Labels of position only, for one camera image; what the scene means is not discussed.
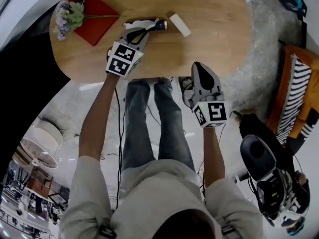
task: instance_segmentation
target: railing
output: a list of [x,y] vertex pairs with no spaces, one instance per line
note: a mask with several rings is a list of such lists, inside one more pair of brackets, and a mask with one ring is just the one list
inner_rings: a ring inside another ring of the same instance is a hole
[[25,233],[26,235],[31,236],[32,238],[56,239],[52,234],[49,234],[41,230],[37,230],[29,225],[26,225],[23,222],[19,221],[17,218],[5,213],[5,211],[2,209],[0,210],[0,220],[7,223],[9,226],[15,228],[16,230],[19,230]]

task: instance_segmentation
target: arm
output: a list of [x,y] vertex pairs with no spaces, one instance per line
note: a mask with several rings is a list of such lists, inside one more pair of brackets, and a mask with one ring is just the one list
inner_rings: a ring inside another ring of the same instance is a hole
[[220,152],[214,127],[204,128],[204,177],[205,187],[225,178],[225,164]]
[[238,186],[225,178],[225,165],[214,128],[204,129],[206,207],[217,220],[223,218],[245,239],[263,238],[263,216],[245,199]]
[[73,176],[69,206],[60,220],[64,238],[97,238],[99,228],[109,228],[109,195],[100,167],[111,100],[119,77],[109,73],[81,129],[79,159]]
[[90,156],[100,160],[105,138],[106,123],[116,84],[120,76],[109,73],[86,115],[80,134],[79,157]]

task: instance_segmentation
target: shirt sleeve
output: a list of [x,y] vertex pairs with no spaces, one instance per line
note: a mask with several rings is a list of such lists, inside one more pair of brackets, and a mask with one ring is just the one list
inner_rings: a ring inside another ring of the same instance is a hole
[[222,217],[244,239],[262,239],[263,216],[245,199],[238,186],[228,178],[215,181],[206,189],[206,207],[213,217]]
[[106,182],[100,162],[81,156],[73,176],[69,206],[60,220],[66,239],[93,239],[99,227],[109,223],[112,216]]

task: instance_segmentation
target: green leaf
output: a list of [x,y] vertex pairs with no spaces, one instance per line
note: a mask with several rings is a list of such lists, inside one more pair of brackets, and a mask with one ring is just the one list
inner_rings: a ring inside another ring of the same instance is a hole
[[83,21],[83,14],[82,15],[78,15],[77,13],[71,13],[68,14],[67,16],[67,20],[68,22],[81,22]]
[[71,9],[77,10],[83,13],[84,6],[78,2],[70,2]]
[[77,27],[80,27],[82,25],[82,22],[71,22],[68,23],[68,26],[71,28],[71,30],[75,30]]

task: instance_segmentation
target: jeans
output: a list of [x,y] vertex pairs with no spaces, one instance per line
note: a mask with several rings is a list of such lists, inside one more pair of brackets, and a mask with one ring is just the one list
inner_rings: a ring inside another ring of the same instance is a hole
[[[174,159],[195,171],[187,141],[184,136],[181,110],[171,96],[168,79],[160,78],[154,85],[155,103],[161,121],[159,160]],[[150,86],[144,79],[129,82],[125,99],[125,143],[122,170],[145,165],[153,160],[153,150],[146,124],[145,110],[150,96]]]

